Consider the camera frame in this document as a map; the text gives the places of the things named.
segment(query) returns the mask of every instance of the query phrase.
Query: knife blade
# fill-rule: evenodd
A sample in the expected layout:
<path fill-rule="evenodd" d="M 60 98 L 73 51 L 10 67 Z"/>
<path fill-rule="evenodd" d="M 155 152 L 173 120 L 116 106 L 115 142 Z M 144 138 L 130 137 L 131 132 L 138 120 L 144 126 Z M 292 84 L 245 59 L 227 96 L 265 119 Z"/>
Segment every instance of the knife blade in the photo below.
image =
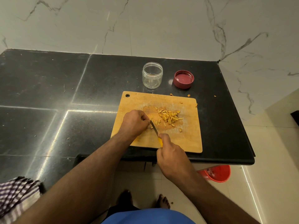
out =
<path fill-rule="evenodd" d="M 152 122 L 152 120 L 150 120 L 150 123 L 151 123 L 152 127 L 154 128 L 154 131 L 156 132 L 156 134 L 158 136 L 158 131 L 157 131 L 157 128 L 156 128 L 155 124 Z M 163 147 L 162 139 L 158 137 L 158 141 L 159 141 L 160 145 Z"/>

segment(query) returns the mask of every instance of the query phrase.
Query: clear jar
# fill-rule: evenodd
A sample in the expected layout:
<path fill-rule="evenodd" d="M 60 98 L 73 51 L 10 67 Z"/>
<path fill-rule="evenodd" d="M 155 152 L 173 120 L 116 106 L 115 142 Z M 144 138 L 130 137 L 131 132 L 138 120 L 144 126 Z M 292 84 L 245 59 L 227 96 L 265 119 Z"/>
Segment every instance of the clear jar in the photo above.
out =
<path fill-rule="evenodd" d="M 163 68 L 160 64 L 149 62 L 143 66 L 142 82 L 150 89 L 157 88 L 162 82 Z"/>

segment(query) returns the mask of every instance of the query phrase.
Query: countertop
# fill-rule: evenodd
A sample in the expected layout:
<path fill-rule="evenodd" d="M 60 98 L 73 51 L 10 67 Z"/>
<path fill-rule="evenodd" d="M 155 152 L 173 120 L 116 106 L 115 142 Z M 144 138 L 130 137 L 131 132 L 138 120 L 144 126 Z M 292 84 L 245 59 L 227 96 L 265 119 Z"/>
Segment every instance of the countertop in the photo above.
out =
<path fill-rule="evenodd" d="M 162 83 L 152 90 L 142 84 L 142 68 L 148 62 L 163 67 Z M 190 89 L 172 84 L 178 70 L 194 75 Z M 13 159 L 19 164 L 22 161 L 17 160 L 23 159 L 20 168 L 28 171 L 39 160 L 35 168 L 41 177 L 51 160 L 63 166 L 64 160 L 91 154 L 109 140 L 123 91 L 190 94 L 198 103 L 203 152 L 188 153 L 189 159 L 254 163 L 254 152 L 215 61 L 8 49 L 0 55 L 0 79 L 2 172 L 14 173 Z M 129 147 L 123 160 L 155 162 L 155 149 Z"/>

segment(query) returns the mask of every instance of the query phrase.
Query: person's left arm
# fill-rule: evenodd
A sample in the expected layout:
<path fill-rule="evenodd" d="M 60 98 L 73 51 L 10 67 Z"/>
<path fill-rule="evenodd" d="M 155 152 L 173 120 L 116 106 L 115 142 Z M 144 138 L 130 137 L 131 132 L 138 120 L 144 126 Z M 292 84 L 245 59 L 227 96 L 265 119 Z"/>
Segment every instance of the person's left arm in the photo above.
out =
<path fill-rule="evenodd" d="M 106 209 L 120 159 L 149 123 L 143 111 L 126 113 L 119 132 L 62 177 L 16 223 L 90 222 Z"/>

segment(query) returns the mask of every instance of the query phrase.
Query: red bucket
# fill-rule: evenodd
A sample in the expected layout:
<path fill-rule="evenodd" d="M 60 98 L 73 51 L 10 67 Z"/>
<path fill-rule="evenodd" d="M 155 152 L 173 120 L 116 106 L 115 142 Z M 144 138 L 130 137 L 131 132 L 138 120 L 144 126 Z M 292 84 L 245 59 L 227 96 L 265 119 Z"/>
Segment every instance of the red bucket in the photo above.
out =
<path fill-rule="evenodd" d="M 231 172 L 229 165 L 221 165 L 205 170 L 198 170 L 197 173 L 201 174 L 206 180 L 222 183 L 229 179 Z"/>

